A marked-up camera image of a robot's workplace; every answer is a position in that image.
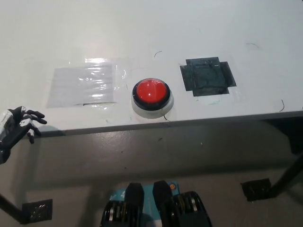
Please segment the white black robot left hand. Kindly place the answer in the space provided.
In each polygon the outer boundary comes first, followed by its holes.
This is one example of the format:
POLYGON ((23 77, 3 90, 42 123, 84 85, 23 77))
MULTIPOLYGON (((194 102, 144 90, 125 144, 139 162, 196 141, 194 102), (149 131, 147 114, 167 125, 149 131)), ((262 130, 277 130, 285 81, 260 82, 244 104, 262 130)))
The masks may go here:
POLYGON ((47 124, 44 114, 24 106, 8 109, 1 113, 0 152, 2 154, 9 152, 26 135, 33 144, 35 135, 41 135, 40 130, 34 124, 35 121, 47 124))

